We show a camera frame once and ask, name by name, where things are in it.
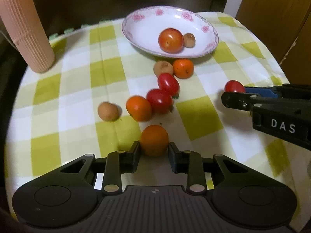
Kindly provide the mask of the red cherry tomato with stem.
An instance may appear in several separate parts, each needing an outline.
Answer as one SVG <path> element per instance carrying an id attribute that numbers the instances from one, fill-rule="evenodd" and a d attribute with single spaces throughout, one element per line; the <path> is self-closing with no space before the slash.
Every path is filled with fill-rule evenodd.
<path id="1" fill-rule="evenodd" d="M 225 92 L 234 92 L 234 93 L 245 93 L 245 87 L 236 80 L 230 80 L 225 84 L 224 88 Z"/>

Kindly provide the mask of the orange mandarin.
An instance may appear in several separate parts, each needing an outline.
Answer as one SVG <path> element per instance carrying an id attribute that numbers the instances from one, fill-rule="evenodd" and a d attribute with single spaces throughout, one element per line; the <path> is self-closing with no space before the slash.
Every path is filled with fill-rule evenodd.
<path id="1" fill-rule="evenodd" d="M 142 96 L 130 97 L 125 106 L 129 115 L 137 122 L 147 122 L 152 118 L 152 107 Z"/>
<path id="2" fill-rule="evenodd" d="M 145 155 L 159 157 L 167 150 L 169 135 L 162 126 L 149 125 L 141 133 L 139 142 Z"/>
<path id="3" fill-rule="evenodd" d="M 172 65 L 174 75 L 180 79 L 187 79 L 193 75 L 194 64 L 189 59 L 176 59 Z"/>

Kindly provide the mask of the brown longan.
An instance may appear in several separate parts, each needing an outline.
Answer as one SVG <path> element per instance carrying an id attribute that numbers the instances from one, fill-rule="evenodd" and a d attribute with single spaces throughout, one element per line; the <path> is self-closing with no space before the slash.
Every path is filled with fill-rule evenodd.
<path id="1" fill-rule="evenodd" d="M 153 66 L 153 71 L 156 77 L 159 77 L 162 73 L 168 73 L 170 75 L 174 74 L 173 65 L 168 61 L 157 61 Z"/>
<path id="2" fill-rule="evenodd" d="M 183 41 L 184 41 L 184 47 L 186 48 L 193 48 L 196 44 L 196 38 L 191 33 L 184 34 Z"/>
<path id="3" fill-rule="evenodd" d="M 116 104 L 102 102 L 98 106 L 98 115 L 103 121 L 113 122 L 120 117 L 120 111 Z"/>

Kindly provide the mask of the large red tomato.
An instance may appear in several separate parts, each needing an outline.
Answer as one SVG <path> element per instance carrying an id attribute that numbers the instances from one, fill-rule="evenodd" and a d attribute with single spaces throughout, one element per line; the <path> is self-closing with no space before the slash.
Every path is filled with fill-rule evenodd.
<path id="1" fill-rule="evenodd" d="M 175 28 L 167 28 L 160 33 L 158 44 L 164 52 L 179 53 L 184 46 L 183 35 Z"/>

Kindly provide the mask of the green white checkered tablecloth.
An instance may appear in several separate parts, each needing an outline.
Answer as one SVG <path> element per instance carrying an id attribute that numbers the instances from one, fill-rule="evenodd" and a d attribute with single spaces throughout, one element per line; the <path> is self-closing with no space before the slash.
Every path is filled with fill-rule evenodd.
<path id="1" fill-rule="evenodd" d="M 289 186 L 297 197 L 290 223 L 310 220 L 310 151 L 256 131 L 246 110 L 226 108 L 225 91 L 281 86 L 288 81 L 268 48 L 229 15 L 206 12 L 219 43 L 198 59 L 165 59 L 135 48 L 122 21 L 108 21 L 51 40 L 55 63 L 27 68 L 5 141 L 8 199 L 18 187 L 91 153 L 105 157 L 141 140 L 145 156 L 125 185 L 178 185 L 164 147 L 203 157 L 224 154 Z"/>

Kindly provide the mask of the white floral ceramic plate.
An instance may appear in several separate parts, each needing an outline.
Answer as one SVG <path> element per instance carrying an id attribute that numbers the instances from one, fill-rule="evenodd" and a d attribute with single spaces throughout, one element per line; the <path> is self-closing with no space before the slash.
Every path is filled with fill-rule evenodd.
<path id="1" fill-rule="evenodd" d="M 122 33 L 135 47 L 156 56 L 198 58 L 212 53 L 219 36 L 205 18 L 189 10 L 152 6 L 130 13 Z"/>

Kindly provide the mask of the pink ribbed cylindrical container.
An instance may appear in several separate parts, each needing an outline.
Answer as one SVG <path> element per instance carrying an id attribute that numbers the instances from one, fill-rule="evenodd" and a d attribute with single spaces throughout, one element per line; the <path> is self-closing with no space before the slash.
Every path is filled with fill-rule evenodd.
<path id="1" fill-rule="evenodd" d="M 1 0 L 1 19 L 17 50 L 30 69 L 43 73 L 52 67 L 55 54 L 33 0 Z"/>

